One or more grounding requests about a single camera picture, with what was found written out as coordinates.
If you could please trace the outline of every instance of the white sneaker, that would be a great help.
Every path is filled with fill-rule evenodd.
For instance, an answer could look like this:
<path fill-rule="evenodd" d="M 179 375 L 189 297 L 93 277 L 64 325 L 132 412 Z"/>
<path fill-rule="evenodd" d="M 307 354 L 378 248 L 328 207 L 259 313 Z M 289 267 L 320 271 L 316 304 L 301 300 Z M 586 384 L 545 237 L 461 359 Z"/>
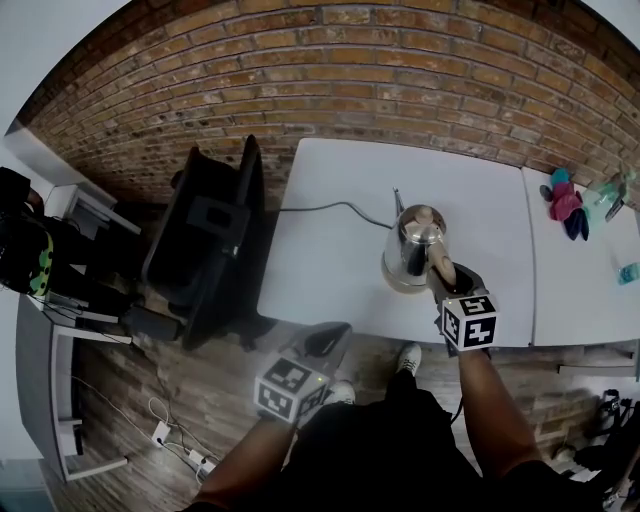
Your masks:
<path fill-rule="evenodd" d="M 356 392 L 348 380 L 339 380 L 329 388 L 329 396 L 325 398 L 322 405 L 337 403 L 353 405 L 356 402 Z"/>
<path fill-rule="evenodd" d="M 418 367 L 422 361 L 422 348 L 417 343 L 407 343 L 402 347 L 402 351 L 398 356 L 398 368 L 396 373 L 400 370 L 409 370 L 411 375 L 416 376 Z"/>

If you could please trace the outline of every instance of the wooden handle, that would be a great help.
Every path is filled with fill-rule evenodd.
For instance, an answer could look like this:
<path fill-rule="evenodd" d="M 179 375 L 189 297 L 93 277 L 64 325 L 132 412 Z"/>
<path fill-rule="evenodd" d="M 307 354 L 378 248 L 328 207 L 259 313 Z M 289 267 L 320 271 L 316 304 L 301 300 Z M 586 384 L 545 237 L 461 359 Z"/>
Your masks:
<path fill-rule="evenodd" d="M 427 249 L 427 261 L 431 266 L 436 267 L 442 279 L 449 285 L 456 285 L 456 269 L 442 242 L 436 242 L 429 246 Z"/>

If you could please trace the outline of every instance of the silver coffee pot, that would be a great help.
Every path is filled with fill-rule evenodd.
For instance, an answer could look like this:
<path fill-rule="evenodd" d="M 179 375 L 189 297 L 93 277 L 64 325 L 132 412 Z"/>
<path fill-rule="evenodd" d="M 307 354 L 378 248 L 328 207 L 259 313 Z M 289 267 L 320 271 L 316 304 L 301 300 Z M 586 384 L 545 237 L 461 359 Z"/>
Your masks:
<path fill-rule="evenodd" d="M 451 286 L 456 270 L 445 247 L 447 226 L 431 206 L 416 204 L 405 208 L 397 188 L 396 222 L 389 232 L 382 256 L 382 270 L 389 284 L 403 293 L 421 292 L 429 287 L 428 271 L 435 268 Z"/>

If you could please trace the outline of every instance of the gray floor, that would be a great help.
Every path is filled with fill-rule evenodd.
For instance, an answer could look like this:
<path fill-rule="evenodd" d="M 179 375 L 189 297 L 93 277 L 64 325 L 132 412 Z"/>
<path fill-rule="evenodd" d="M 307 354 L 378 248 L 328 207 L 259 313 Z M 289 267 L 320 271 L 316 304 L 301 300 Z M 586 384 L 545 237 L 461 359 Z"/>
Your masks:
<path fill-rule="evenodd" d="M 252 353 L 245 353 L 233 336 L 212 340 L 193 353 L 182 352 L 177 342 L 139 340 L 151 361 L 127 347 L 79 342 L 77 372 L 148 435 L 153 433 L 157 419 L 148 411 L 147 402 L 152 396 L 163 398 L 157 373 L 171 395 L 173 415 L 209 450 L 223 456 L 256 421 L 252 384 L 262 358 L 294 330 L 293 325 L 278 324 Z M 401 345 L 397 340 L 354 336 L 339 377 L 354 383 L 358 402 L 368 403 L 383 396 Z M 500 350 L 494 354 L 494 364 L 534 426 L 541 447 L 549 453 L 566 439 L 580 437 L 581 426 L 591 417 L 597 396 L 604 389 L 617 387 L 626 396 L 638 389 L 632 379 L 560 377 L 556 374 L 558 363 L 631 365 L 624 348 L 609 346 L 586 352 L 580 348 Z M 444 409 L 456 410 L 460 400 L 457 361 L 449 359 L 442 346 L 425 346 L 418 384 L 431 390 Z M 58 509 L 171 511 L 185 507 L 197 491 L 194 474 L 173 454 L 153 447 L 92 391 L 81 389 L 81 399 L 85 461 L 124 454 L 130 464 L 66 486 L 45 469 Z M 156 411 L 163 414 L 159 407 Z M 453 430 L 460 449 L 472 459 L 464 414 Z M 169 441 L 180 443 L 177 429 Z M 194 446 L 188 437 L 184 442 L 187 447 Z M 430 439 L 413 442 L 428 443 Z"/>

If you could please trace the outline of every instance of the white cube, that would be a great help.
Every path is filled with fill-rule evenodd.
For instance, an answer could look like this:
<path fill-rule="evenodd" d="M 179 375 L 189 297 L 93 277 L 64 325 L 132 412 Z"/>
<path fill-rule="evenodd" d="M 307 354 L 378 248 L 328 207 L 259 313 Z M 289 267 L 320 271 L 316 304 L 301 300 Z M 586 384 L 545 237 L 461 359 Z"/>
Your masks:
<path fill-rule="evenodd" d="M 255 380 L 253 401 L 289 423 L 322 405 L 329 378 L 272 352 Z"/>
<path fill-rule="evenodd" d="M 491 295 L 447 299 L 441 319 L 442 334 L 459 351 L 489 347 L 496 339 L 498 308 Z"/>

